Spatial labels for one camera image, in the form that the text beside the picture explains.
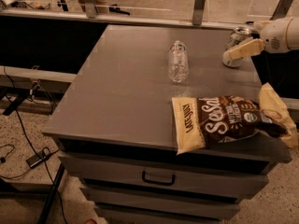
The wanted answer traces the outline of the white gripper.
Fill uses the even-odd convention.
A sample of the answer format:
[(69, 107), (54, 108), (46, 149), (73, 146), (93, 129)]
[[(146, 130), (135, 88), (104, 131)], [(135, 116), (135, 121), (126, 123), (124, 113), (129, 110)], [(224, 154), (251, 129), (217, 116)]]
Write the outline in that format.
[(260, 38), (247, 38), (229, 50), (233, 60), (259, 55), (265, 48), (269, 53), (287, 53), (299, 50), (299, 18), (288, 17), (274, 21), (255, 21)]

